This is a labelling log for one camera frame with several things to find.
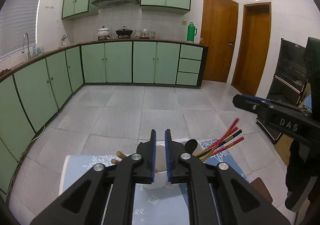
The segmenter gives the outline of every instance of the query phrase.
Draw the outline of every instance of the black spoon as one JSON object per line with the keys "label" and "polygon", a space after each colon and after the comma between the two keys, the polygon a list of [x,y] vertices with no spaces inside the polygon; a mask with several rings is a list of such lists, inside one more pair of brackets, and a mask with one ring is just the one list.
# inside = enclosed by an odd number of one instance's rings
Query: black spoon
{"label": "black spoon", "polygon": [[184,149],[186,150],[186,153],[192,155],[193,151],[196,150],[197,146],[198,142],[195,139],[190,139],[185,143]]}

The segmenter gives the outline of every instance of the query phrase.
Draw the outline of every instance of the green thermos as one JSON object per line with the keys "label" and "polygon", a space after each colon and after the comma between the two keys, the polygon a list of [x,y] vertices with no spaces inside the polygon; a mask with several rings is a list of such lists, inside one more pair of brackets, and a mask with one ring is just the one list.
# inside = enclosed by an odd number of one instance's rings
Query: green thermos
{"label": "green thermos", "polygon": [[195,25],[191,22],[188,26],[188,33],[187,33],[187,41],[193,42],[195,40],[195,35],[197,34],[197,29]]}

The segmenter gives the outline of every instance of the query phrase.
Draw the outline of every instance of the window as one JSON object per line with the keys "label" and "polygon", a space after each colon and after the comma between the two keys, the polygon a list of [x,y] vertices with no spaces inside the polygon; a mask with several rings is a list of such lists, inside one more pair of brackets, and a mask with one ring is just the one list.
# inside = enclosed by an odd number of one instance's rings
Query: window
{"label": "window", "polygon": [[22,49],[26,32],[30,45],[36,43],[38,3],[39,0],[6,0],[0,11],[0,59]]}

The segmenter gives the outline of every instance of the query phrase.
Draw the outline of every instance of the brown door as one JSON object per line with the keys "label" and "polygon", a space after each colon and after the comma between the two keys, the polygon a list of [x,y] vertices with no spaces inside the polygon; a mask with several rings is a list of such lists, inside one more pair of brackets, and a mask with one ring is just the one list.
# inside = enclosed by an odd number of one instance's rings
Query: brown door
{"label": "brown door", "polygon": [[238,3],[232,0],[204,0],[201,37],[209,46],[204,80],[227,81],[237,24]]}
{"label": "brown door", "polygon": [[232,85],[254,96],[260,84],[269,48],[271,4],[244,6],[241,42]]}

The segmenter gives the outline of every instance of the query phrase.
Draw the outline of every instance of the faucet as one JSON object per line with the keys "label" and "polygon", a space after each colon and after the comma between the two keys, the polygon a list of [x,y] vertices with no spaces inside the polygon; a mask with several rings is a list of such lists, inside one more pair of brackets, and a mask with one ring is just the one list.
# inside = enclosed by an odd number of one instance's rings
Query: faucet
{"label": "faucet", "polygon": [[29,35],[28,35],[27,32],[23,36],[23,45],[22,45],[21,53],[22,54],[24,53],[24,40],[26,39],[26,36],[27,36],[27,46],[28,46],[28,59],[30,59],[31,58],[31,54],[30,54],[30,48],[29,48]]}

